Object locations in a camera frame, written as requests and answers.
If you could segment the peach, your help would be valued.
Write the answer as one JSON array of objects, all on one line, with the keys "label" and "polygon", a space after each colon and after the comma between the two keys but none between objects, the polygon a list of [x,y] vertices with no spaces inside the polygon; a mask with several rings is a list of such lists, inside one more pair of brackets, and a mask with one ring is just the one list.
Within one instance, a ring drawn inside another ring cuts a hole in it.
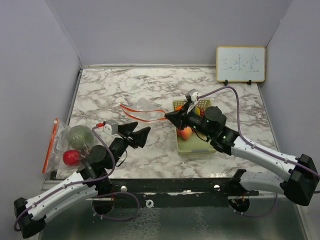
[{"label": "peach", "polygon": [[193,130],[189,126],[187,126],[180,131],[180,137],[186,141],[191,137],[192,133]]}]

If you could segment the red grapes bunch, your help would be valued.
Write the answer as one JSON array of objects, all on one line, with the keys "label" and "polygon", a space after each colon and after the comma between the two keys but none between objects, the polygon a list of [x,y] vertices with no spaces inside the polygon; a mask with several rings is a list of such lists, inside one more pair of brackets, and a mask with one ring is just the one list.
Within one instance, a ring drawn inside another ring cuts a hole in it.
[{"label": "red grapes bunch", "polygon": [[205,115],[205,109],[200,108],[200,116],[203,117]]}]

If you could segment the green melon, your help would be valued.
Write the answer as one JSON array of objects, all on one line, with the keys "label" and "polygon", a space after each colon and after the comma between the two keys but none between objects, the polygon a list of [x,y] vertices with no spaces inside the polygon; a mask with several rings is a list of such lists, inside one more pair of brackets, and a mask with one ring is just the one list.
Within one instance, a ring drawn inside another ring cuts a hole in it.
[{"label": "green melon", "polygon": [[68,145],[75,150],[89,149],[94,144],[94,135],[85,125],[72,127],[66,136]]}]

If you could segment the clear zip bag orange zipper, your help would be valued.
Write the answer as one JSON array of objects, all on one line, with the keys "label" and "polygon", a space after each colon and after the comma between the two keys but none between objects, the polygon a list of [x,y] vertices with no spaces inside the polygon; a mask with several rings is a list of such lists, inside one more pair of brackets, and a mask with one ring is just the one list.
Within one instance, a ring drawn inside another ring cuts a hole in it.
[{"label": "clear zip bag orange zipper", "polygon": [[[79,167],[82,164],[82,160],[89,154],[91,148],[83,150],[77,150],[69,146],[67,141],[67,134],[72,127],[66,125],[63,121],[56,118],[53,122],[53,129],[50,136],[44,164],[42,167],[43,173],[50,173],[58,170],[68,170],[71,168]],[[77,150],[80,152],[80,162],[78,165],[65,165],[63,162],[63,154],[68,150]]]}]

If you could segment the red apple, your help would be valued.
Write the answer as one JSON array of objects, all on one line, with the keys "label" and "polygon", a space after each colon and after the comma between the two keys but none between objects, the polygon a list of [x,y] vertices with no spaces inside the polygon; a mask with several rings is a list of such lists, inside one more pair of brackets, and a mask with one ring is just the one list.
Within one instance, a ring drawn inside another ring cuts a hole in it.
[{"label": "red apple", "polygon": [[62,155],[63,163],[67,166],[75,166],[80,163],[81,154],[78,150],[67,150]]}]

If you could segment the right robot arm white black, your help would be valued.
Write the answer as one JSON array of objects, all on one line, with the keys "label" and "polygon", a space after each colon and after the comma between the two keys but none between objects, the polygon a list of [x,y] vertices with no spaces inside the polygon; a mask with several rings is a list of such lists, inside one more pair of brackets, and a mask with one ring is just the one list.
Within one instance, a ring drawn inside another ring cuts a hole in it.
[{"label": "right robot arm white black", "polygon": [[308,206],[320,181],[313,159],[274,151],[245,138],[226,126],[226,116],[217,106],[210,106],[200,116],[184,105],[165,114],[176,128],[190,127],[205,135],[210,145],[220,153],[249,160],[269,174],[244,171],[240,178],[230,182],[229,189],[240,196],[246,191],[279,193],[297,205]]}]

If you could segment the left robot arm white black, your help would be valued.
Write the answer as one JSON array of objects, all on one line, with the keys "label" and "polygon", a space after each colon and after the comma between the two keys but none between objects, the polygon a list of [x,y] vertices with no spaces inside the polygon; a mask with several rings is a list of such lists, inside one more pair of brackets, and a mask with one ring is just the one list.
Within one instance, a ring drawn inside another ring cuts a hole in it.
[{"label": "left robot arm white black", "polygon": [[127,147],[143,148],[151,127],[135,130],[138,122],[119,125],[116,121],[98,123],[91,130],[101,144],[93,146],[83,164],[61,183],[38,196],[20,197],[13,203],[13,229],[24,239],[41,232],[46,223],[78,201],[89,198],[113,199],[122,191],[115,191],[110,176]]}]

